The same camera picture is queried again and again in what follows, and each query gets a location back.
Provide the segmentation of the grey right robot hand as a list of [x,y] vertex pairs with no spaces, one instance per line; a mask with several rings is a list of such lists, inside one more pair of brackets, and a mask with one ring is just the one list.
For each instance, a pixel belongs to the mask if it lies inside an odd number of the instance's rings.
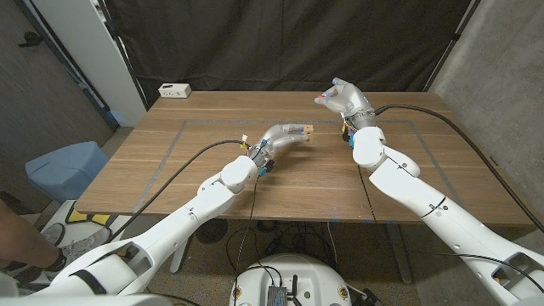
[[357,129],[375,127],[375,110],[367,97],[353,83],[338,77],[332,79],[332,87],[314,99],[330,111],[338,113]]

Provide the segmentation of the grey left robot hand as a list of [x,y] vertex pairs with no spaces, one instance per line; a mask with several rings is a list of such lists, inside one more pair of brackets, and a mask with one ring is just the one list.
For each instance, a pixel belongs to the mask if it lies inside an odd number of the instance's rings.
[[289,123],[274,125],[250,149],[249,157],[257,167],[272,160],[276,151],[292,143],[308,142],[314,129],[312,125]]

